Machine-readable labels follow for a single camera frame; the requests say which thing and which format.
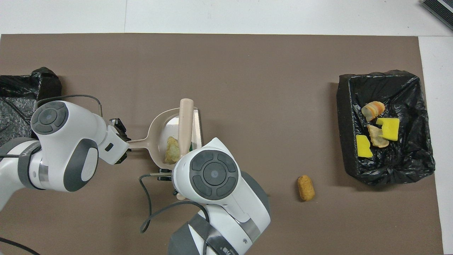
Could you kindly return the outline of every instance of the brown mat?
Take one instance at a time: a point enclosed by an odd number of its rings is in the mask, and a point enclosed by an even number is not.
[[[121,118],[132,139],[192,98],[204,141],[219,137],[270,196],[271,225],[249,255],[443,252],[434,177],[368,187],[345,173],[338,137],[338,76],[400,69],[423,78],[416,37],[2,35],[0,74],[41,66],[60,76],[64,94],[98,97],[104,119]],[[89,99],[72,102],[97,109]],[[166,254],[170,235],[198,209],[172,209],[140,234],[147,203],[137,177],[156,171],[146,151],[135,152],[120,165],[100,162],[72,194],[20,190],[0,212],[0,236],[43,255]],[[316,197],[302,203],[303,174]],[[170,182],[145,183],[153,210],[175,201]]]

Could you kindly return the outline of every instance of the plastic bag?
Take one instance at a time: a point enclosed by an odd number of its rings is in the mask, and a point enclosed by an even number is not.
[[[386,106],[380,117],[399,118],[398,141],[371,146],[372,158],[357,156],[356,135],[369,137],[361,108],[372,101]],[[411,183],[435,170],[420,78],[406,71],[340,76],[337,91],[338,127],[346,172],[368,185]]]
[[[46,67],[30,75],[0,75],[0,147],[16,137],[36,138],[30,127],[37,100],[61,96],[58,76]]]

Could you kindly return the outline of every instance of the yellow sponge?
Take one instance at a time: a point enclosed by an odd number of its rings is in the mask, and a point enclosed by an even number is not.
[[[370,150],[370,141],[364,135],[356,135],[357,140],[357,155],[359,157],[373,157]]]
[[[382,138],[397,141],[400,119],[398,118],[377,118],[376,124],[382,125]]]

